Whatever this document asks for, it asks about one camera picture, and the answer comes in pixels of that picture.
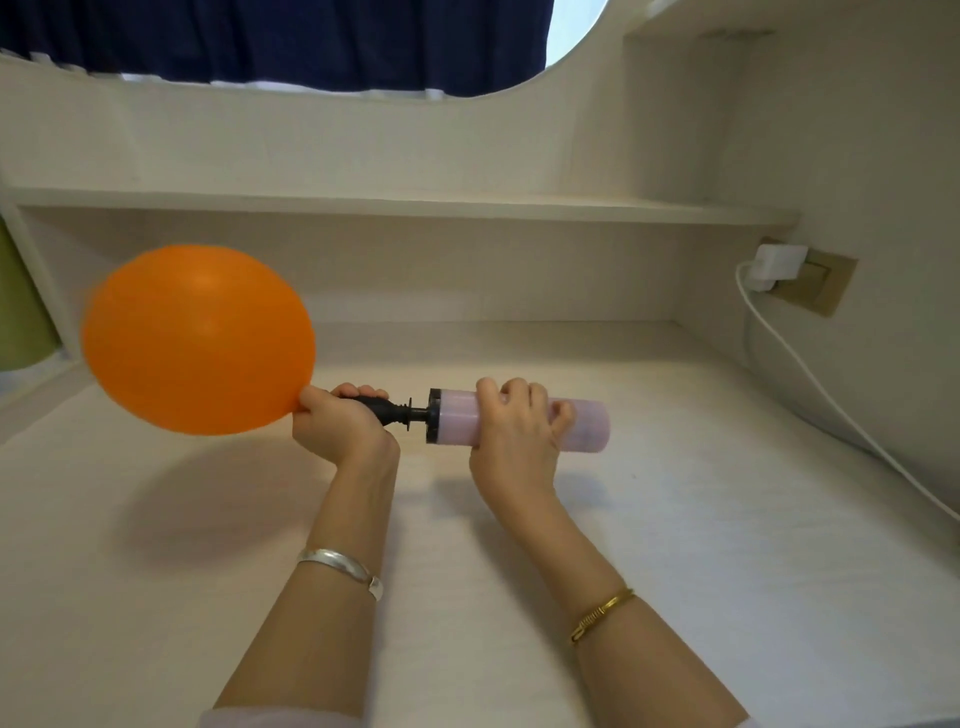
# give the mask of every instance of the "power adapter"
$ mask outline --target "power adapter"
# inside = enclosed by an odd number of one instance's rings
[[[778,280],[793,280],[804,266],[806,245],[761,243],[744,284],[752,291],[769,291]]]

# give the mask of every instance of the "green object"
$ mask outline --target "green object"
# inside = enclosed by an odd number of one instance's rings
[[[0,220],[0,372],[43,361],[59,345],[54,323]]]

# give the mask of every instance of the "white sleeve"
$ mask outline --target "white sleeve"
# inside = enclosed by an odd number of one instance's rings
[[[218,708],[197,728],[361,728],[359,718],[299,708]]]

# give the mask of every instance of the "white desk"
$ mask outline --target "white desk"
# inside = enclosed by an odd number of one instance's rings
[[[607,401],[608,450],[562,458],[558,488],[767,725],[960,715],[960,557],[937,543],[945,522],[679,328],[318,338],[326,385],[423,403],[431,386],[524,375]],[[0,449],[4,725],[192,724],[271,606],[329,475],[288,426],[178,436],[91,387]],[[422,429],[398,438],[372,725],[588,725],[567,625],[473,492],[468,453],[426,446]]]

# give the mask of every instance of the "black pump nozzle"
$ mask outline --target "black pump nozzle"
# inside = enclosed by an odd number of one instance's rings
[[[431,419],[430,407],[415,407],[413,398],[406,404],[394,404],[382,397],[365,397],[364,395],[344,399],[357,400],[366,404],[381,425],[400,423],[407,425],[407,429],[410,429],[410,423],[429,423]]]

